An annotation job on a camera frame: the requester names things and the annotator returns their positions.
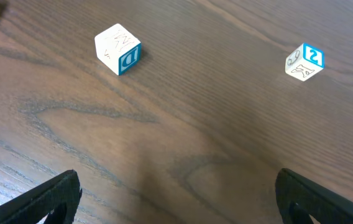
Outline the blue number 2 block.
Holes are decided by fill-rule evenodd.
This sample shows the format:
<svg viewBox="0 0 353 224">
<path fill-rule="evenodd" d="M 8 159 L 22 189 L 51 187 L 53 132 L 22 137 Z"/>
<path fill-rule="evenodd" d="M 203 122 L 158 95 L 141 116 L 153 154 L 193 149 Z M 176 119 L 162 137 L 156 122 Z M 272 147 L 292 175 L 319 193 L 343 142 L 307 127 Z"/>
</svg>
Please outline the blue number 2 block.
<svg viewBox="0 0 353 224">
<path fill-rule="evenodd" d="M 324 69 L 324 59 L 321 49 L 302 43 L 286 58 L 285 72 L 304 82 Z"/>
</svg>

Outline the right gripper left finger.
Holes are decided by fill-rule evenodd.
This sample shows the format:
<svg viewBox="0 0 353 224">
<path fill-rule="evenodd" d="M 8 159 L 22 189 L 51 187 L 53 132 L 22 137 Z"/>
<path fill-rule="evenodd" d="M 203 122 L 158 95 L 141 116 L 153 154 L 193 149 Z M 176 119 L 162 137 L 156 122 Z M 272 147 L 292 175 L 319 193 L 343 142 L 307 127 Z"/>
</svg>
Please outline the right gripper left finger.
<svg viewBox="0 0 353 224">
<path fill-rule="evenodd" d="M 67 170 L 0 206 L 0 223 L 73 223 L 82 190 Z"/>
</svg>

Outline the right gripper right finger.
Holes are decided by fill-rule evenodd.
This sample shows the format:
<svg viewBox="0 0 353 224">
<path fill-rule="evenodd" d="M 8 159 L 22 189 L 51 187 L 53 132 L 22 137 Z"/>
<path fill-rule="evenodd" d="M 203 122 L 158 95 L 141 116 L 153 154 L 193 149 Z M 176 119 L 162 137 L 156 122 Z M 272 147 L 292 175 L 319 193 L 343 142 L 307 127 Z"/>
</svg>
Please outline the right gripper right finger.
<svg viewBox="0 0 353 224">
<path fill-rule="evenodd" d="M 290 169 L 278 172 L 275 194 L 284 224 L 353 224 L 353 202 Z"/>
</svg>

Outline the white block with blue D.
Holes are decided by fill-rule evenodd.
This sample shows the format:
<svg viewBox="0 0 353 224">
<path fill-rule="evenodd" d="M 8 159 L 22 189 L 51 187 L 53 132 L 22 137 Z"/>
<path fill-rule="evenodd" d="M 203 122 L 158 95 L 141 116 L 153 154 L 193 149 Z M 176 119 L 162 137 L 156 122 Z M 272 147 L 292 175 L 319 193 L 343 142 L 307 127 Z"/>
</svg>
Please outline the white block with blue D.
<svg viewBox="0 0 353 224">
<path fill-rule="evenodd" d="M 120 24 L 99 33 L 94 42 L 97 58 L 116 75 L 122 75 L 140 60 L 141 41 Z"/>
</svg>

